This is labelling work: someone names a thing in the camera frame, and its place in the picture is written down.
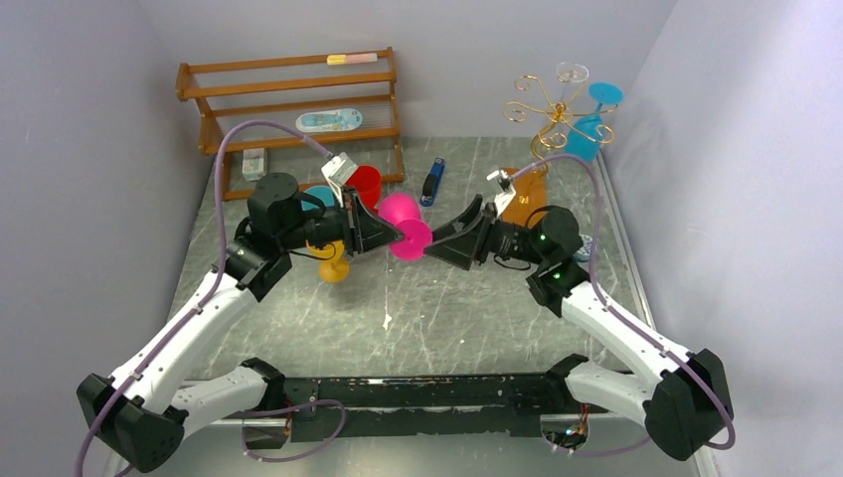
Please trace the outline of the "yellow pink eraser bar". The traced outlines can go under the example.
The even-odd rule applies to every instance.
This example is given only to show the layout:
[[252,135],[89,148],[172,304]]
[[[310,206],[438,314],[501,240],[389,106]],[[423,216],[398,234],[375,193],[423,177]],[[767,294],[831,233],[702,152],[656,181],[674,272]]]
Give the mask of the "yellow pink eraser bar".
[[372,53],[358,53],[358,54],[336,54],[329,55],[326,58],[326,64],[330,67],[360,65],[375,63],[379,59],[379,55]]

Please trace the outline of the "teal plastic wine glass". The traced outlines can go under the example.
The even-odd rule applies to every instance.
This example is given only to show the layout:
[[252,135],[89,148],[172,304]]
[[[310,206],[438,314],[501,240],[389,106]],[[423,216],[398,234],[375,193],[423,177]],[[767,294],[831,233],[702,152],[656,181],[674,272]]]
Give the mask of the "teal plastic wine glass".
[[[332,189],[327,185],[318,185],[310,187],[306,189],[304,193],[319,199],[326,208],[333,207],[336,205],[336,197]],[[302,201],[301,209],[303,211],[316,210],[317,206],[313,203]]]

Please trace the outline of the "blue hanging wine glass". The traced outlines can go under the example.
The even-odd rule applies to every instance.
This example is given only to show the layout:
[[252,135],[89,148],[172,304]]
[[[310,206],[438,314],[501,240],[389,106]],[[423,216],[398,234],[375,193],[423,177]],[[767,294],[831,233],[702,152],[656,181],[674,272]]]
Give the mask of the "blue hanging wine glass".
[[623,91],[609,82],[591,84],[588,94],[595,102],[595,108],[589,113],[574,114],[576,121],[568,124],[567,143],[563,148],[565,153],[585,162],[594,160],[601,147],[613,140],[614,132],[603,117],[614,112],[624,100]]

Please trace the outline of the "small teal white box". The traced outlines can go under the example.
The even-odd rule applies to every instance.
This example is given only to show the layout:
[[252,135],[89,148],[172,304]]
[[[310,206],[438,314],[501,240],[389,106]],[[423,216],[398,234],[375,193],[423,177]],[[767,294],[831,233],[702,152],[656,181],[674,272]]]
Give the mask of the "small teal white box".
[[266,151],[263,148],[252,148],[243,151],[242,175],[250,182],[256,182],[267,173]]

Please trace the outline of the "clear wine glass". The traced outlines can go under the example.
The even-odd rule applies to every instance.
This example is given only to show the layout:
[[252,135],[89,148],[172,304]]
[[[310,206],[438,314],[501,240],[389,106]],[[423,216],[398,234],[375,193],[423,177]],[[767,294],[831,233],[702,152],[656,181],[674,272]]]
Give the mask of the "clear wine glass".
[[557,101],[558,111],[567,111],[580,95],[590,76],[589,69],[576,62],[560,62],[556,66],[557,79],[562,90]]

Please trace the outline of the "yellow plastic wine glass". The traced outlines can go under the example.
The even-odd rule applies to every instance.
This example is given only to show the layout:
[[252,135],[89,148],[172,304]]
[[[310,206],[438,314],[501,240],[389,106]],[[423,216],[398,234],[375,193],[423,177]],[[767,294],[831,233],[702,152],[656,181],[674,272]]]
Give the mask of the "yellow plastic wine glass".
[[339,283],[348,277],[350,263],[345,256],[343,241],[335,240],[323,246],[309,243],[307,246],[311,255],[319,261],[318,274],[323,281]]

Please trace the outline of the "red plastic wine glass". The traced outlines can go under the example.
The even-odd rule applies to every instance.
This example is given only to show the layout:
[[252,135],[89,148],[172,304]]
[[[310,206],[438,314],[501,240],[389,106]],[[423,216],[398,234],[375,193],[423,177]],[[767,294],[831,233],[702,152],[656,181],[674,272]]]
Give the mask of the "red plastic wine glass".
[[346,181],[346,185],[357,190],[367,208],[377,208],[382,196],[382,175],[376,167],[370,165],[358,166]]

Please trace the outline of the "blue stapler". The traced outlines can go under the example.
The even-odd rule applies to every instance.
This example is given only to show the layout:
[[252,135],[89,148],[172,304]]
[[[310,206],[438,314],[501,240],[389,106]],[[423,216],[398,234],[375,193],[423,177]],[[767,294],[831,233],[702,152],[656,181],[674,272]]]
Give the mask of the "blue stapler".
[[420,205],[423,207],[431,207],[438,194],[438,189],[443,177],[446,162],[441,157],[436,157],[423,181]]

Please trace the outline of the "pink plastic wine glass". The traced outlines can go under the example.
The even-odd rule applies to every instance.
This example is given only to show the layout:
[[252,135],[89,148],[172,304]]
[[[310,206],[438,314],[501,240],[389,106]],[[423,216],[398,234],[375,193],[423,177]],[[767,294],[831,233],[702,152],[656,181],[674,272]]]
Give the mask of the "pink plastic wine glass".
[[424,249],[432,243],[432,231],[422,219],[421,207],[413,196],[405,193],[387,196],[379,207],[379,216],[403,235],[388,245],[396,258],[416,261],[424,256]]

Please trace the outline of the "wooden shelf rack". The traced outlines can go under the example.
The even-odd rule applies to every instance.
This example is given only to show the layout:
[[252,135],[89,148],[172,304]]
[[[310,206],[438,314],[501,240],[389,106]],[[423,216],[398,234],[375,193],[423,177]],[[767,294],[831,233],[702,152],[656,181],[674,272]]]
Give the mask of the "wooden shelf rack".
[[175,93],[196,104],[200,117],[199,149],[219,151],[236,119],[274,120],[295,128],[305,112],[356,108],[363,124],[347,132],[304,133],[323,143],[386,140],[393,143],[391,163],[382,168],[387,184],[404,181],[402,124],[397,95],[398,66],[391,47],[342,54],[372,53],[375,63],[330,67],[329,55],[190,65],[178,68]]

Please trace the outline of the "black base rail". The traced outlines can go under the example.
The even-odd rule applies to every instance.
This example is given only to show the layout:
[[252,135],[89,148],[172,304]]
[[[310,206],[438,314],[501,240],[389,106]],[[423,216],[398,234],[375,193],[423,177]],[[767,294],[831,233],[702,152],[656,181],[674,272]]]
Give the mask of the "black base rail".
[[551,373],[400,378],[293,378],[247,421],[288,425],[294,442],[330,436],[393,437],[503,433],[541,437],[555,420],[578,420],[597,406],[581,404]]

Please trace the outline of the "blue white oval package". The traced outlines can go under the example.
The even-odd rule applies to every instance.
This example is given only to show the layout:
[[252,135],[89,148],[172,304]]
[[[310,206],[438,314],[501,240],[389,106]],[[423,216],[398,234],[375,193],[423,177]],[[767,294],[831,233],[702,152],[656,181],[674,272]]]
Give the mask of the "blue white oval package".
[[305,112],[295,121],[296,128],[304,133],[347,132],[359,128],[364,115],[356,108],[339,108]]

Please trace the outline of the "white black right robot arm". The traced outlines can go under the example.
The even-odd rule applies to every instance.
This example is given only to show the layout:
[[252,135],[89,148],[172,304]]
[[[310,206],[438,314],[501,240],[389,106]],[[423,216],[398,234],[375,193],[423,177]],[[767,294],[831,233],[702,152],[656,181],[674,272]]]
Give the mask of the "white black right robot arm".
[[479,198],[456,219],[435,230],[424,252],[469,269],[488,256],[534,265],[527,276],[534,300],[597,339],[628,368],[603,368],[584,357],[562,360],[560,376],[546,386],[552,408],[594,404],[643,427],[667,456],[685,461],[714,437],[735,442],[734,410],[722,360],[712,351],[692,352],[639,320],[598,284],[596,266],[574,259],[584,242],[575,215],[560,206],[541,208],[527,227],[497,218]]

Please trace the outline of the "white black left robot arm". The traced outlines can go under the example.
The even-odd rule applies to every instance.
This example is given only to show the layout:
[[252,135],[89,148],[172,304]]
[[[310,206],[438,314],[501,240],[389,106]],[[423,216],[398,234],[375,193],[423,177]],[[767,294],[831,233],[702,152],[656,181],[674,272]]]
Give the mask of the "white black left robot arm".
[[287,173],[261,178],[248,214],[193,298],[140,352],[109,376],[78,387],[89,437],[146,473],[160,467],[191,433],[223,417],[291,411],[284,374],[251,358],[224,376],[187,389],[196,358],[214,347],[291,269],[293,254],[333,245],[337,254],[365,253],[403,238],[358,192],[345,187],[333,205],[299,189]]

